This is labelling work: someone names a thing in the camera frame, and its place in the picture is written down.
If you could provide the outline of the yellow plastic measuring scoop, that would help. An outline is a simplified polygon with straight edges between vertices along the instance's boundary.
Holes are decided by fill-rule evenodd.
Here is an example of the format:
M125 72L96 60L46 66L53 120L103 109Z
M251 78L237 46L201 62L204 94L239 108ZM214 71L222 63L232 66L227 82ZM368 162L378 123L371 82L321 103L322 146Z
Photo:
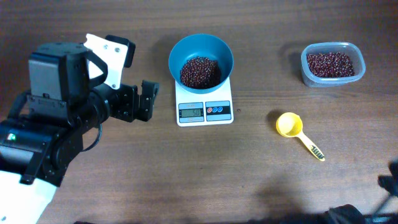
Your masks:
M319 147L303 132L301 117L292 112L286 112L279 116L276 121L277 132L285 138L298 138L308 151L319 161L325 161L325 155Z

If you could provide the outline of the red adzuki beans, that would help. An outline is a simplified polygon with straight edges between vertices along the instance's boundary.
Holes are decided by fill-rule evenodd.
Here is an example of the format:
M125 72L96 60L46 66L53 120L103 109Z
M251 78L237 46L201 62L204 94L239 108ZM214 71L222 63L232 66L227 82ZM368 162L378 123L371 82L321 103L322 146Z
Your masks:
M343 53L308 54L310 71L320 78L344 78L355 75L351 59ZM196 57L188 60L180 71L180 81L187 87L207 89L221 83L221 70L216 60Z

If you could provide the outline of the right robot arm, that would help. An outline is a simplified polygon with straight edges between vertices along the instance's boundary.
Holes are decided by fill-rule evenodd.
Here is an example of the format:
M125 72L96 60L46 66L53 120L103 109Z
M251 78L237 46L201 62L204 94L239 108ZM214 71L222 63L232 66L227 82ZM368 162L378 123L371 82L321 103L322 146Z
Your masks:
M314 215L299 215L287 218L283 224L365 224L374 223L388 202L397 198L397 160L389 164L390 175L379 175L378 184L388 192L388 196L376 207L370 216L363 215L356 207L350 204L330 208L328 211Z

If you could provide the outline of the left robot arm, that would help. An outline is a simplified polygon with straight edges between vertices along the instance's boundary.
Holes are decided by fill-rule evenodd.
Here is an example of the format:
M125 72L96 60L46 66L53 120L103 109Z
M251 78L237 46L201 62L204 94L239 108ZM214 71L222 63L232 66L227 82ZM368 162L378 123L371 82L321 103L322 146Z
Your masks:
M156 82L124 85L136 46L126 38L86 35L84 43L42 44L29 57L30 89L1 122L1 222L36 223L71 161L88 148L83 136L108 118L148 121Z

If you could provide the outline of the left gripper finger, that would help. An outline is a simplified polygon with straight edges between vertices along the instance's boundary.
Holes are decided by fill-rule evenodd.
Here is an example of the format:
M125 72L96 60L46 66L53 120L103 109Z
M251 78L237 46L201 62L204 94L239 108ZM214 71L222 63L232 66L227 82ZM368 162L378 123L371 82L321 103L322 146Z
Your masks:
M147 80L142 81L142 93L139 99L139 109L136 115L137 119L141 121L148 121L151 119L159 87L159 83Z
M125 61L124 61L124 68L130 68L131 65L132 65L134 52L135 52L135 49L136 49L135 43L131 42L127 38L119 37L119 36L115 36L115 35L107 35L105 37L105 39L109 40L111 42L115 42L115 43L127 46L127 54L126 54L126 58L125 58Z

